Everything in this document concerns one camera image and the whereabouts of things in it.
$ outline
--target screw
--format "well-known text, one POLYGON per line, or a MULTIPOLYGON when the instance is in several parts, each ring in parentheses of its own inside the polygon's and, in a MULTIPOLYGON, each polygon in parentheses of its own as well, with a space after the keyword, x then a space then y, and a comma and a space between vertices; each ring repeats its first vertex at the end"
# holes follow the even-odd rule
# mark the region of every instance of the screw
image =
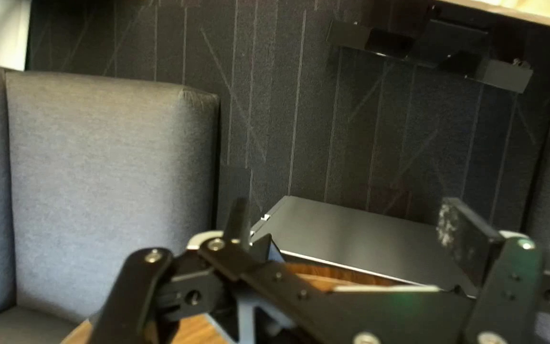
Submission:
POLYGON ((310 292, 308 290, 300 290, 298 292, 298 300, 308 300, 310 298, 310 292))
POLYGON ((512 292, 512 290, 506 290, 505 296, 506 296, 508 300, 516 300, 516 292, 512 292))
POLYGON ((226 246, 226 243, 224 243, 220 237, 212 239, 212 241, 207 244, 207 248, 210 248, 210 250, 214 250, 214 252, 222 250, 224 246, 226 246))
POLYGON ((440 218, 445 218, 449 214, 451 206, 449 204, 443 204, 441 210, 440 210, 440 218))
POLYGON ((157 248, 151 248, 149 254, 144 256, 145 262, 155 264, 163 258, 163 252, 157 248))
POLYGON ((189 304, 189 306, 199 306, 201 304, 201 292, 199 290, 191 290, 191 292, 188 292, 186 294, 186 304, 189 304))
POLYGON ((533 250, 533 248, 537 248, 537 244, 535 244, 531 239, 527 239, 527 237, 522 237, 518 243, 520 243, 520 246, 522 246, 524 250, 533 250))
POLYGON ((506 344, 506 340, 501 334, 491 332, 491 330, 480 332, 478 342, 480 344, 506 344))
POLYGON ((512 271, 508 277, 510 277, 512 281, 522 281, 522 275, 516 273, 516 271, 512 271))
POLYGON ((373 332, 359 332, 354 336, 354 344, 380 344, 373 332))

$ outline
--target dark wall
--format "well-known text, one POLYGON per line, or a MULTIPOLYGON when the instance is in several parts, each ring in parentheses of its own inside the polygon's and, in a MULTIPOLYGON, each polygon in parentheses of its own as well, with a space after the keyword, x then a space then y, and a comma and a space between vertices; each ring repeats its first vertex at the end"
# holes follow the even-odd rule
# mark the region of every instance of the dark wall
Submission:
POLYGON ((550 124, 550 30, 524 95, 329 44, 335 19, 415 32, 422 0, 35 0, 35 71, 222 95, 220 223, 283 195, 434 222, 443 195, 522 223, 550 124))

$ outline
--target wooden table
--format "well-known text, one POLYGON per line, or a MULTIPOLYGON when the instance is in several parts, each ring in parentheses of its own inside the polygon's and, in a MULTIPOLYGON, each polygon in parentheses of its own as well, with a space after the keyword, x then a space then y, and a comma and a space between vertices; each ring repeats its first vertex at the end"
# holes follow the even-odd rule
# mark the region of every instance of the wooden table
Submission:
POLYGON ((550 0, 441 0, 550 27, 550 0))
MULTIPOLYGON (((333 265, 289 262, 287 267, 302 279, 310 281, 319 290, 333 290, 340 285, 398 285, 382 277, 363 275, 333 265)), ((63 344, 86 344, 90 332, 92 325, 84 321, 63 340, 63 344)), ((226 338, 218 332, 207 315, 197 315, 180 323, 174 344, 226 344, 226 338)))

